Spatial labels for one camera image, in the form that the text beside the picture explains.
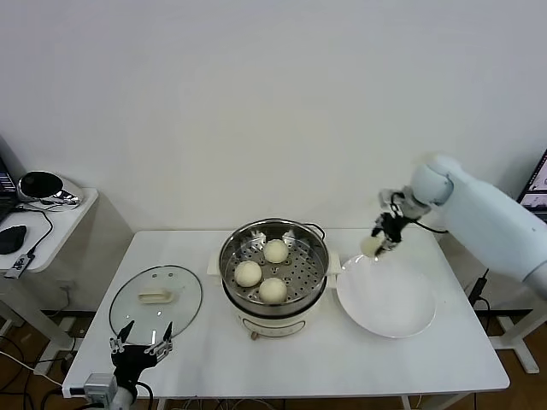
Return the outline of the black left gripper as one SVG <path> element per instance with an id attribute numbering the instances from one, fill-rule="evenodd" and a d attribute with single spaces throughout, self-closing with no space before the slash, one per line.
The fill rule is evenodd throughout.
<path id="1" fill-rule="evenodd" d="M 132 321 L 124 326 L 116 337 L 109 339 L 114 375 L 118 383 L 137 382 L 144 370 L 155 367 L 173 349 L 173 323 L 168 324 L 162 340 L 150 346 L 125 345 L 132 330 Z"/>

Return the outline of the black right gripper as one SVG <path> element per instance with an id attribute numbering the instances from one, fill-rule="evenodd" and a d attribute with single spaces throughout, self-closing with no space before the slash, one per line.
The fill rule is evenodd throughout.
<path id="1" fill-rule="evenodd" d="M 382 213 L 381 219 L 375 221 L 375 225 L 371 231 L 371 237 L 377 237 L 381 232 L 384 232 L 385 238 L 379 243 L 379 247 L 375 251 L 376 257 L 381 257 L 383 254 L 394 250 L 400 242 L 392 242 L 391 239 L 401 239 L 402 231 L 406 226 L 406 218 L 401 215 L 393 215 L 390 213 Z"/>

